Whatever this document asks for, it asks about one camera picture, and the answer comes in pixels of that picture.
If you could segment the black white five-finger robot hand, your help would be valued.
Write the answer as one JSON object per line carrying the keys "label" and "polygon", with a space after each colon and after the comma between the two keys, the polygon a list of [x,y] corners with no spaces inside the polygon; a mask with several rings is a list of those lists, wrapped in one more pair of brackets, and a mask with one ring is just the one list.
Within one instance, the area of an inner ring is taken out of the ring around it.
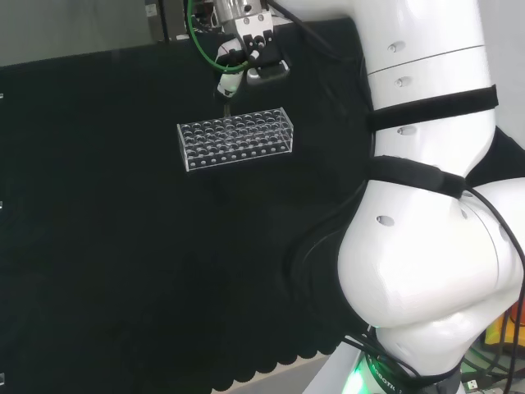
{"label": "black white five-finger robot hand", "polygon": [[231,37],[220,45],[215,59],[222,67],[216,90],[221,99],[231,100],[244,81],[256,86],[289,75],[268,6],[262,1],[215,1],[213,5],[217,25]]}

